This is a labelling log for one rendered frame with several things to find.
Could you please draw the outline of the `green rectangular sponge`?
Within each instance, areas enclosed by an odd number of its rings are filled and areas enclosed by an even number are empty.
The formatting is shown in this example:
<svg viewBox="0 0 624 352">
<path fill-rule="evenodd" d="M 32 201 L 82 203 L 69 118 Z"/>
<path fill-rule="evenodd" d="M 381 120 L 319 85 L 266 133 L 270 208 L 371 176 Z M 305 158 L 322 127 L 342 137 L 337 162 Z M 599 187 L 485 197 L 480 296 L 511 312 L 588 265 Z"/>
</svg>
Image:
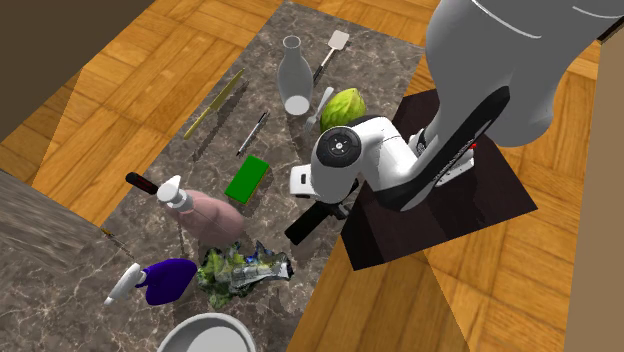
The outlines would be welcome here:
<svg viewBox="0 0 624 352">
<path fill-rule="evenodd" d="M 246 204 L 268 169 L 269 164 L 266 161 L 249 155 L 230 181 L 224 194 L 233 200 Z"/>
</svg>

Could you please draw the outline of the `crumpled green foil bag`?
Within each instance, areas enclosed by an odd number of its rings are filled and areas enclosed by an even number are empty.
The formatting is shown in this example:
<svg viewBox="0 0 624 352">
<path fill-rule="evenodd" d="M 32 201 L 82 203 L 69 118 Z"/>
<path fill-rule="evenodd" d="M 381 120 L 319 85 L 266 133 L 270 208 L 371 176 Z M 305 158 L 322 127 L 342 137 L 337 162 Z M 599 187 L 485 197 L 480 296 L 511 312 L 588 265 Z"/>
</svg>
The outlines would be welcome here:
<svg viewBox="0 0 624 352">
<path fill-rule="evenodd" d="M 239 253 L 235 242 L 225 252 L 210 248 L 197 270 L 199 288 L 208 295 L 215 310 L 221 309 L 234 297 L 245 297 L 263 280 L 290 280 L 292 264 L 284 252 L 273 252 L 260 241 L 252 255 Z"/>
</svg>

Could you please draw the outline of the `pink soap dispenser bottle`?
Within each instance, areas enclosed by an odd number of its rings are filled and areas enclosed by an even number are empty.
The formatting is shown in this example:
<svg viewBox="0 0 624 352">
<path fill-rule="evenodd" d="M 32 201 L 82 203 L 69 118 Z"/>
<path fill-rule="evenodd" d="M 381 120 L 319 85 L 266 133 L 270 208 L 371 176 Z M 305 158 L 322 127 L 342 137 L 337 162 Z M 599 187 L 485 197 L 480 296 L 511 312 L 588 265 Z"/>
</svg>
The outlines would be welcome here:
<svg viewBox="0 0 624 352">
<path fill-rule="evenodd" d="M 168 215 L 191 236 L 210 247 L 236 242 L 244 231 L 244 217 L 229 203 L 180 187 L 175 175 L 158 187 L 156 196 Z"/>
</svg>

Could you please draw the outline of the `silver and black pen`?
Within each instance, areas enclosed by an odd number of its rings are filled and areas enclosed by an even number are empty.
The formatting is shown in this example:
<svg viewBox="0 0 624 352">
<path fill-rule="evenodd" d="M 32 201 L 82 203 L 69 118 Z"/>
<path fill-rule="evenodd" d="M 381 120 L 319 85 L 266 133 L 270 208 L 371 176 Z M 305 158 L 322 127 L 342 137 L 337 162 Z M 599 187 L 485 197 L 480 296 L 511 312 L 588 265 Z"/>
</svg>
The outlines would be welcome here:
<svg viewBox="0 0 624 352">
<path fill-rule="evenodd" d="M 242 145 L 239 147 L 239 149 L 236 152 L 236 156 L 239 157 L 241 156 L 244 151 L 246 150 L 246 148 L 249 146 L 249 144 L 251 143 L 252 138 L 257 134 L 258 130 L 260 129 L 260 127 L 262 126 L 263 122 L 270 116 L 270 111 L 265 111 L 263 112 L 263 114 L 261 115 L 261 117 L 258 119 L 257 123 L 255 124 L 255 126 L 253 127 L 253 129 L 250 131 L 250 133 L 248 134 L 248 136 L 246 137 L 246 139 L 244 140 L 244 142 L 242 143 Z"/>
</svg>

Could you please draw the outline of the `green cabbage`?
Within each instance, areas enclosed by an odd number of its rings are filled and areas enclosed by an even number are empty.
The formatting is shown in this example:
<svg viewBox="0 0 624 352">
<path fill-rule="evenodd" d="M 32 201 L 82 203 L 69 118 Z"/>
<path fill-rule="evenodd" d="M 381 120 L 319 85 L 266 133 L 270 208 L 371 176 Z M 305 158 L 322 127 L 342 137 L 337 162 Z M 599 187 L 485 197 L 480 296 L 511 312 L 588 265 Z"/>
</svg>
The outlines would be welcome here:
<svg viewBox="0 0 624 352">
<path fill-rule="evenodd" d="M 342 90 L 326 104 L 320 119 L 320 132 L 346 125 L 366 112 L 366 103 L 357 88 Z"/>
</svg>

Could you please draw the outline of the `white fork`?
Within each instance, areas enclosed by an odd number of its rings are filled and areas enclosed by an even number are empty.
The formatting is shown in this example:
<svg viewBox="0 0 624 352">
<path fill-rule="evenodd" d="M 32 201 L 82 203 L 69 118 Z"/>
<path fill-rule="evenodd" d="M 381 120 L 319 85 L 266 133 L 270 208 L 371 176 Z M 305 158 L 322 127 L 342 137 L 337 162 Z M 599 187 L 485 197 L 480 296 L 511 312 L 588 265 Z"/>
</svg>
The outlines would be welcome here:
<svg viewBox="0 0 624 352">
<path fill-rule="evenodd" d="M 328 86 L 325 89 L 325 91 L 323 93 L 323 96 L 322 96 L 322 98 L 320 100 L 320 103 L 318 104 L 317 109 L 315 110 L 315 112 L 313 113 L 312 116 L 310 116 L 310 117 L 308 117 L 306 119 L 306 122 L 305 122 L 305 124 L 303 126 L 303 131 L 305 133 L 309 133 L 312 130 L 314 124 L 320 118 L 320 115 L 322 114 L 323 108 L 324 108 L 325 104 L 327 103 L 327 101 L 330 99 L 330 97 L 333 94 L 333 92 L 334 92 L 334 88 L 331 87 L 331 86 Z"/>
</svg>

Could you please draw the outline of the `dark robot stand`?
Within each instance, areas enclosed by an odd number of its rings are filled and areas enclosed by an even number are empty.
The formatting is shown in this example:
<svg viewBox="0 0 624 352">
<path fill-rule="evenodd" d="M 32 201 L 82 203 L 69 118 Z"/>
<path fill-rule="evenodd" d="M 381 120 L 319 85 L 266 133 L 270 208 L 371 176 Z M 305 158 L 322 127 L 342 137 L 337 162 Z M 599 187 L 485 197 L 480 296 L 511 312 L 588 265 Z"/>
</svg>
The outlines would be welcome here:
<svg viewBox="0 0 624 352">
<path fill-rule="evenodd" d="M 363 184 L 341 231 L 355 270 L 383 264 L 535 211 L 537 206 L 498 147 L 483 135 L 475 166 L 434 188 L 416 207 L 381 207 Z"/>
</svg>

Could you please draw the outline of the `grey glass vase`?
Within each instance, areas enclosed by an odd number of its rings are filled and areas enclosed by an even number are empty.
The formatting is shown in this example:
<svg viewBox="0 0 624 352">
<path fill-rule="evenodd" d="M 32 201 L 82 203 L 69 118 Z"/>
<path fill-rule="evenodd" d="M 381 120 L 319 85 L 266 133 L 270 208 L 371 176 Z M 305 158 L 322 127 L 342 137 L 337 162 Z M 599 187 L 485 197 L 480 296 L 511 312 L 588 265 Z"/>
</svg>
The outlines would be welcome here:
<svg viewBox="0 0 624 352">
<path fill-rule="evenodd" d="M 313 75 L 302 55 L 298 36 L 286 36 L 283 47 L 284 56 L 278 67 L 277 86 L 285 111 L 290 115 L 300 116 L 311 105 Z"/>
</svg>

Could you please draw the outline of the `yellow knife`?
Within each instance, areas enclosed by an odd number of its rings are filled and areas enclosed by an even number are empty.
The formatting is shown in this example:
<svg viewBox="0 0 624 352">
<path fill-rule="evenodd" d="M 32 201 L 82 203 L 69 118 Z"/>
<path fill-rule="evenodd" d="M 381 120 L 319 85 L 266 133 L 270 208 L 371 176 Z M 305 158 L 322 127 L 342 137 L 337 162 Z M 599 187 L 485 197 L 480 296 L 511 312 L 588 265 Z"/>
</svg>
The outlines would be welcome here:
<svg viewBox="0 0 624 352">
<path fill-rule="evenodd" d="M 188 140 L 191 138 L 195 130 L 201 124 L 201 122 L 208 116 L 210 113 L 216 112 L 225 102 L 227 97 L 230 95 L 233 88 L 238 83 L 240 77 L 245 72 L 245 69 L 240 69 L 234 77 L 224 86 L 224 88 L 219 92 L 219 94 L 214 98 L 214 100 L 206 107 L 206 109 L 201 113 L 201 115 L 194 121 L 194 123 L 189 127 L 189 129 L 185 132 L 183 139 Z"/>
</svg>

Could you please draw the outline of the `white bowl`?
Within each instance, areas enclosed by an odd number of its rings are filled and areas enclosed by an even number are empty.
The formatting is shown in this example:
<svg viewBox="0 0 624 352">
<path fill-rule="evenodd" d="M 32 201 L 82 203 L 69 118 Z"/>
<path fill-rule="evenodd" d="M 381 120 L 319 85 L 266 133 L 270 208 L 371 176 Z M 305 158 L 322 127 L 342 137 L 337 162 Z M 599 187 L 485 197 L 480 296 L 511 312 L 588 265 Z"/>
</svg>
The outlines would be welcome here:
<svg viewBox="0 0 624 352">
<path fill-rule="evenodd" d="M 202 313 L 179 323 L 156 352 L 257 352 L 254 339 L 238 319 Z"/>
</svg>

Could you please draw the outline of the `blue spray bottle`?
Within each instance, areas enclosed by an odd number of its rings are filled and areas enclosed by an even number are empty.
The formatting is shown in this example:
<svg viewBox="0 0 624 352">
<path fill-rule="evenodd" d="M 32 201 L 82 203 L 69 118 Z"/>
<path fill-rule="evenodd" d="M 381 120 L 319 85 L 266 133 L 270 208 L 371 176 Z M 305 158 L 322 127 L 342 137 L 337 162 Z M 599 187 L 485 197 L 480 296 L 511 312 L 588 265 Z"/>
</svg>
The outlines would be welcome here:
<svg viewBox="0 0 624 352">
<path fill-rule="evenodd" d="M 133 263 L 108 294 L 105 305 L 127 298 L 133 288 L 145 287 L 145 300 L 151 306 L 178 300 L 198 270 L 188 259 L 170 258 L 148 267 Z"/>
</svg>

